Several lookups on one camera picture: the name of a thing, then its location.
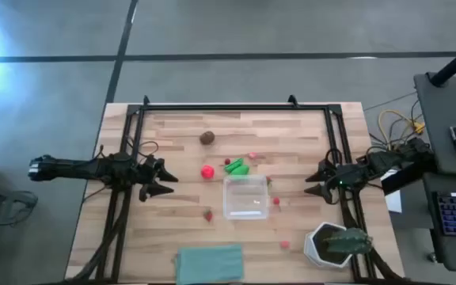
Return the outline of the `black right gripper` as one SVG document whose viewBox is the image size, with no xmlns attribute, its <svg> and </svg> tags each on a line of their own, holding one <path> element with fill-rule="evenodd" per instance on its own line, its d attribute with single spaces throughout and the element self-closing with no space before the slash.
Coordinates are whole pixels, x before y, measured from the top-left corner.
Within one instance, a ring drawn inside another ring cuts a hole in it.
<svg viewBox="0 0 456 285">
<path fill-rule="evenodd" d="M 317 172 L 306 178 L 306 182 L 325 181 L 330 175 L 330 162 L 323 159 L 318 163 Z M 320 196 L 327 204 L 333 204 L 333 195 L 328 188 L 336 188 L 341 185 L 349 187 L 360 184 L 367 180 L 367 164 L 338 165 L 333 170 L 333 175 L 328 178 L 325 185 L 320 183 L 304 190 L 304 193 Z"/>
</svg>

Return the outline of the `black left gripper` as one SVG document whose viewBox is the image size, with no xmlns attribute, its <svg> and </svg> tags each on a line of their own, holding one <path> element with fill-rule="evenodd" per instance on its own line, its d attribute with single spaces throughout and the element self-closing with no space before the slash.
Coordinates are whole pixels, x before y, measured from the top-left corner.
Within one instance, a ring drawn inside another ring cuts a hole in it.
<svg viewBox="0 0 456 285">
<path fill-rule="evenodd" d="M 160 181 L 178 182 L 178 178 L 171 174 L 164 165 L 162 158 L 156 158 L 154 155 L 148 156 L 144 162 L 138 164 L 135 168 L 135 174 L 132 178 L 132 184 L 140 184 L 139 200 L 146 202 L 150 197 L 173 193 L 172 188 L 160 185 Z"/>
</svg>

